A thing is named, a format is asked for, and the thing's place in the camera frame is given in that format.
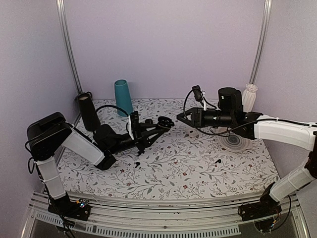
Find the black gold-trim charging case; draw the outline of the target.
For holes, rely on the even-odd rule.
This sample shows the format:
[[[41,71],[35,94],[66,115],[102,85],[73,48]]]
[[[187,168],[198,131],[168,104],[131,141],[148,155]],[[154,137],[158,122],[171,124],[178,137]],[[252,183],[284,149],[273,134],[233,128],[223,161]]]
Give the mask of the black gold-trim charging case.
[[[160,116],[158,117],[158,126],[164,128],[164,129],[171,129],[172,127],[175,126],[174,122],[172,119],[165,117],[165,116]]]

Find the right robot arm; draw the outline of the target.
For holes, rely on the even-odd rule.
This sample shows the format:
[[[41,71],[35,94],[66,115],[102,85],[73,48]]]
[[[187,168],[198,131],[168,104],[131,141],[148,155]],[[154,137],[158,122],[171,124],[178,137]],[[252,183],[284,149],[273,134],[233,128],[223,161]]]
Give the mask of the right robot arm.
[[[218,90],[218,105],[208,109],[208,103],[200,87],[192,87],[191,93],[202,107],[184,109],[177,119],[201,131],[204,127],[226,127],[243,138],[264,139],[282,142],[309,151],[307,162],[291,171],[287,176],[270,184],[260,201],[241,205],[238,214],[243,221],[258,219],[281,212],[280,201],[291,193],[302,189],[317,178],[317,125],[279,119],[256,112],[245,112],[242,94],[232,87]]]

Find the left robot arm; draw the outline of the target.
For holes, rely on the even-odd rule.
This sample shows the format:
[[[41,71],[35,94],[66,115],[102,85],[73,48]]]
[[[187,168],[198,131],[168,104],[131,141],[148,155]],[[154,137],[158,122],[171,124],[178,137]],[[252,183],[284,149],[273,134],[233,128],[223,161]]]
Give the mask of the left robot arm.
[[[99,170],[108,170],[115,162],[114,154],[136,147],[139,154],[150,147],[160,136],[174,127],[172,119],[159,117],[157,123],[151,119],[139,122],[139,115],[128,116],[128,132],[117,134],[108,124],[100,125],[93,139],[69,124],[62,113],[53,113],[27,128],[29,150],[41,182],[51,201],[48,211],[62,218],[87,221],[91,206],[80,199],[72,202],[64,189],[57,171],[54,154],[63,146],[90,162]]]

